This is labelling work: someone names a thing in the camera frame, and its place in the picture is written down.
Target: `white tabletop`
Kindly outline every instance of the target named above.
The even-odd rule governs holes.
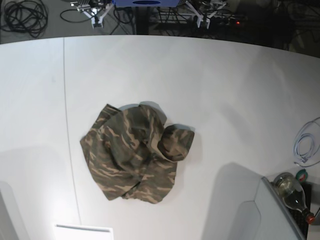
[[[0,90],[0,130],[7,138],[1,154],[27,156],[18,160],[21,168],[0,158],[0,181],[12,186],[33,240],[52,239],[46,231],[54,221],[110,227],[115,240],[228,239],[226,220],[238,206],[230,197],[219,198],[224,186],[244,189],[243,201],[256,188],[228,176],[242,171],[255,179],[294,168],[294,137],[320,116],[320,59],[278,49],[181,37],[93,36],[7,44],[0,51],[0,66],[11,66],[1,75],[8,85]],[[190,153],[159,204],[108,201],[79,141],[106,104],[143,101],[158,104],[168,124],[195,128]],[[41,155],[25,154],[34,147]],[[18,169],[15,177],[8,173],[12,168]],[[319,166],[309,173],[319,177]],[[33,186],[35,197],[24,184]]]

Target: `camouflage fabric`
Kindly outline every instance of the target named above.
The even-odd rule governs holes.
[[[194,132],[164,129],[148,105],[120,111],[106,105],[80,143],[90,173],[109,200],[118,197],[156,204],[175,184]]]

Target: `crumpled cloth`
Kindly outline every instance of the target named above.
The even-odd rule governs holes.
[[[164,128],[155,110],[139,105],[120,111],[106,105],[80,144],[89,171],[108,200],[159,203],[175,184],[195,133]]]

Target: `glass bottle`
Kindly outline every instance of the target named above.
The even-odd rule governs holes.
[[[306,206],[305,191],[291,173],[281,173],[274,179],[273,183],[285,206],[302,213],[308,224],[312,224],[315,221],[315,215]]]

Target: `red bottle cap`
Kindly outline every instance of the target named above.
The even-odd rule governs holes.
[[[315,216],[313,216],[313,215],[309,215],[309,216],[307,216],[306,217],[306,222],[308,223],[308,224],[312,224],[315,220],[316,220],[316,218],[315,218]]]

